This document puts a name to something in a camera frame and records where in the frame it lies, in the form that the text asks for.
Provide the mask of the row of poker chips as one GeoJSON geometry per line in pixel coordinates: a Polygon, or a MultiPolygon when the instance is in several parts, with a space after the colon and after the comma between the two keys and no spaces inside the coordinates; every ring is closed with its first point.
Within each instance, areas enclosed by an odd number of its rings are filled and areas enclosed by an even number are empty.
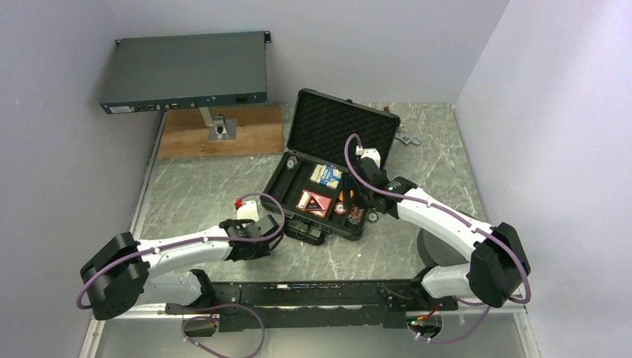
{"type": "Polygon", "coordinates": [[[352,206],[347,216],[347,223],[352,226],[359,226],[363,222],[366,209],[362,207],[352,206]]]}

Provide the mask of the red playing card deck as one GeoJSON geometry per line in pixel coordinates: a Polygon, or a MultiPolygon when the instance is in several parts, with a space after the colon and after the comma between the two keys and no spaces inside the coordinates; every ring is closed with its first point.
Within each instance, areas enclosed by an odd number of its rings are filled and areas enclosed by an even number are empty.
{"type": "Polygon", "coordinates": [[[325,218],[331,203],[331,198],[304,189],[300,194],[296,208],[299,211],[303,211],[320,218],[325,218]]]}

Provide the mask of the blue playing card deck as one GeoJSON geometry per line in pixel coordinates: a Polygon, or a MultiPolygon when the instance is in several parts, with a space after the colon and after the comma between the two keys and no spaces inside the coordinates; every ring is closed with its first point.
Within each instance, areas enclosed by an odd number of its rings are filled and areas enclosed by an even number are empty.
{"type": "Polygon", "coordinates": [[[310,175],[310,181],[330,189],[337,189],[343,172],[333,166],[317,164],[310,175]]]}

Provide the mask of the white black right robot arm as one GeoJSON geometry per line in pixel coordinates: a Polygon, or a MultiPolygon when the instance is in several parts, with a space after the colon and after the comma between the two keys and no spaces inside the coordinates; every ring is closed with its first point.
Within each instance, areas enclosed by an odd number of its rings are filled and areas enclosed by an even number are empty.
{"type": "Polygon", "coordinates": [[[459,213],[433,199],[411,181],[389,180],[373,159],[357,160],[351,169],[357,196],[378,212],[418,226],[422,233],[448,245],[461,257],[457,264],[428,266],[414,279],[411,301],[427,310],[440,298],[474,296],[500,308],[525,284],[531,271],[516,229],[493,226],[459,213]]]}

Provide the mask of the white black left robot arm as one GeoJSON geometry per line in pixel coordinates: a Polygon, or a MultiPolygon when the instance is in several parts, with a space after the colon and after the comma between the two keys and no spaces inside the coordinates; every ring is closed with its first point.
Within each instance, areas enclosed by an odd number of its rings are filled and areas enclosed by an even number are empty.
{"type": "Polygon", "coordinates": [[[227,219],[197,233],[138,240],[114,236],[80,269],[83,288],[77,307],[99,321],[145,304],[178,304],[204,313],[218,299],[204,262],[255,260],[275,249],[283,224],[271,215],[227,219]]]}

